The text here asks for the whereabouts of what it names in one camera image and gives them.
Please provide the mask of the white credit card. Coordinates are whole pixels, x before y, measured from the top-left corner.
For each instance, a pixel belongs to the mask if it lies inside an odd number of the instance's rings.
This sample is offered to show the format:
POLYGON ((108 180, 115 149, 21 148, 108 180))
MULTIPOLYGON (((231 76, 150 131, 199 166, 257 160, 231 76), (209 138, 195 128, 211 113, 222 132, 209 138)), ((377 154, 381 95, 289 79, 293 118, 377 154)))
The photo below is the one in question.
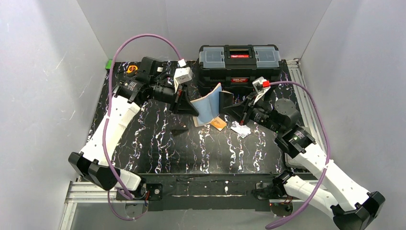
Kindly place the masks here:
POLYGON ((237 121, 232 122, 231 130, 236 132, 241 138, 246 138, 251 134, 251 130, 247 125, 240 125, 237 121))

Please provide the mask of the orange credit card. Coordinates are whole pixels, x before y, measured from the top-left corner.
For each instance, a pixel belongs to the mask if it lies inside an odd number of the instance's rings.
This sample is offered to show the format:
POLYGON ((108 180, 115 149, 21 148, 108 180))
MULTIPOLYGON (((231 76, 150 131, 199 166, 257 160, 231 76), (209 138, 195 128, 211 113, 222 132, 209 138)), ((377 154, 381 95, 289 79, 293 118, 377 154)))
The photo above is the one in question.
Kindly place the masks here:
POLYGON ((220 117, 216 117, 211 121, 210 125, 218 131, 222 131, 227 126, 227 123, 220 117))

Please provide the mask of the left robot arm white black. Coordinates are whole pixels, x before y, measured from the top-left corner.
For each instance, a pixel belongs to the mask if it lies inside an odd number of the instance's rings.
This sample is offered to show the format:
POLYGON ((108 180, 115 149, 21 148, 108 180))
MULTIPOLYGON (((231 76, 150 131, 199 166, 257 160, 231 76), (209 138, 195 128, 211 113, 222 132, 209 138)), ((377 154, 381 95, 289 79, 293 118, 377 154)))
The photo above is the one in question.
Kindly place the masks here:
POLYGON ((181 59, 173 74, 168 70, 166 62, 144 57, 136 70, 119 79, 109 93, 109 106, 100 125, 85 146, 68 158, 80 176, 106 191, 117 188, 131 198, 144 194, 145 180, 114 167, 111 157, 130 122, 150 99, 168 104, 173 114, 199 115, 187 93, 192 69, 181 59))

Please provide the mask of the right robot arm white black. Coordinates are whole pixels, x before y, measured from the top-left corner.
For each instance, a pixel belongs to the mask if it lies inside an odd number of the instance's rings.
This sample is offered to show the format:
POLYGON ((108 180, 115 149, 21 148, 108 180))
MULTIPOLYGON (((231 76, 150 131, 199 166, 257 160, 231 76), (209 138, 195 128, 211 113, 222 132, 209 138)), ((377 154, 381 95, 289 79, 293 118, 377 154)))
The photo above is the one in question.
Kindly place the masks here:
POLYGON ((275 132, 277 146, 318 179, 318 183, 312 185, 285 171, 273 179, 275 193, 304 200, 306 205, 312 205, 331 217, 341 230, 363 230, 378 217, 385 197, 356 183, 328 158, 315 138, 298 125, 301 115, 292 101, 279 99, 272 109, 267 109, 256 92, 241 103, 234 103, 233 99, 233 94, 220 92, 220 113, 243 125, 254 121, 275 132))

